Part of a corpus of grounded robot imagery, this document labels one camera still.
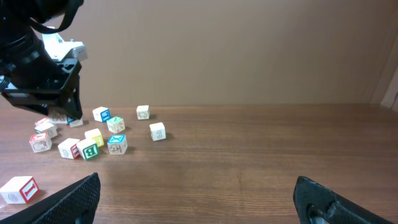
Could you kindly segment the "blue X block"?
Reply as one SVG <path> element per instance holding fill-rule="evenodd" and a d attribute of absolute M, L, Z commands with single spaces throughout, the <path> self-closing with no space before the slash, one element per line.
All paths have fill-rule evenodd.
<path fill-rule="evenodd" d="M 112 135 L 107 142 L 109 153 L 112 155 L 125 154 L 128 145 L 124 134 Z"/>

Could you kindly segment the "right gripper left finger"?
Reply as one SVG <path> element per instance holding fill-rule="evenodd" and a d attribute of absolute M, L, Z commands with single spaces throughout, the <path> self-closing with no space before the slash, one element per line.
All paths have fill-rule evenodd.
<path fill-rule="evenodd" d="M 92 224 L 100 200 L 98 173 L 1 220 L 1 224 Z"/>

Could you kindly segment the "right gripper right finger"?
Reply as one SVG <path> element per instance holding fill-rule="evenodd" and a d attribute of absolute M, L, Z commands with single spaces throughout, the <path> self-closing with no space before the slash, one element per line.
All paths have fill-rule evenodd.
<path fill-rule="evenodd" d="M 301 224 L 392 224 L 306 176 L 297 178 L 293 201 Z"/>

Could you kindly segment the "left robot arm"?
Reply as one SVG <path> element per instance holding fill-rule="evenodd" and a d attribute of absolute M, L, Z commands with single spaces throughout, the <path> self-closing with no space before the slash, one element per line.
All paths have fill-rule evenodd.
<path fill-rule="evenodd" d="M 80 119 L 81 63 L 73 42 L 45 43 L 41 34 L 69 28 L 83 0 L 1 1 L 1 96 L 12 106 Z"/>

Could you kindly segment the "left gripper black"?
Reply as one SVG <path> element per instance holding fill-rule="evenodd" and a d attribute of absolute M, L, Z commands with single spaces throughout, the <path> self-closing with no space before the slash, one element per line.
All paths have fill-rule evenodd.
<path fill-rule="evenodd" d="M 1 59 L 1 96 L 13 107 L 42 115 L 51 110 L 73 119 L 83 116 L 80 103 L 81 63 L 53 61 L 45 49 L 27 49 Z"/>

